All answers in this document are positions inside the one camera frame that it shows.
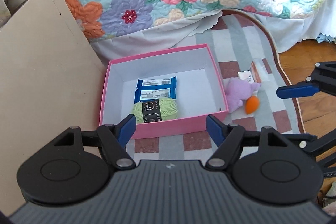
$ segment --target blue package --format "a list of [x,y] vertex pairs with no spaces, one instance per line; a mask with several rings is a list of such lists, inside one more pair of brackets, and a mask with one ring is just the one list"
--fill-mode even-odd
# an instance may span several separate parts
[[176,99],[176,76],[165,79],[138,80],[134,104],[158,98]]

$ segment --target beige board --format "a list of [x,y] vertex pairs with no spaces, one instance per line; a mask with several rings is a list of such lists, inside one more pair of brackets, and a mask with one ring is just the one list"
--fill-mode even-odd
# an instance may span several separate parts
[[0,30],[0,210],[19,166],[69,126],[98,126],[106,69],[64,0],[28,0]]

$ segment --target plaid mat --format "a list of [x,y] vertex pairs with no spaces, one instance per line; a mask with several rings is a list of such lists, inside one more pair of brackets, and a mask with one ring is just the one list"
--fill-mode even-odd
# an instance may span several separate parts
[[[186,37],[174,47],[207,43],[222,74],[224,86],[239,71],[249,70],[253,58],[261,58],[267,68],[270,81],[262,83],[258,91],[260,106],[247,115],[244,107],[229,113],[224,120],[234,122],[247,130],[260,130],[268,125],[280,133],[299,133],[297,111],[292,99],[282,100],[276,89],[286,85],[284,76],[274,62],[274,49],[265,33],[249,19],[240,15],[222,16],[211,30]],[[150,139],[130,140],[127,152],[138,164],[141,159],[192,160],[203,162],[213,154],[217,146],[206,131]],[[255,152],[257,147],[244,148],[243,155]]]

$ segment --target pink box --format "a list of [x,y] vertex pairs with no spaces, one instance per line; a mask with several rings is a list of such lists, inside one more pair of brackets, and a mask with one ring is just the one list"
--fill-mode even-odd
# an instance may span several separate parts
[[133,139],[203,131],[213,114],[223,121],[228,113],[221,74],[207,44],[177,47],[112,60],[100,109],[100,125],[118,124],[131,113],[138,79],[176,76],[178,119],[140,123]]

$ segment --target purple plush toy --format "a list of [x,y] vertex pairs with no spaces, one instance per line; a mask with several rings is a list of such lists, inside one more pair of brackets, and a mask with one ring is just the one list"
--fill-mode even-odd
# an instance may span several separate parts
[[239,78],[230,78],[225,89],[229,113],[243,105],[243,100],[251,97],[252,93],[260,88],[260,83],[249,83]]

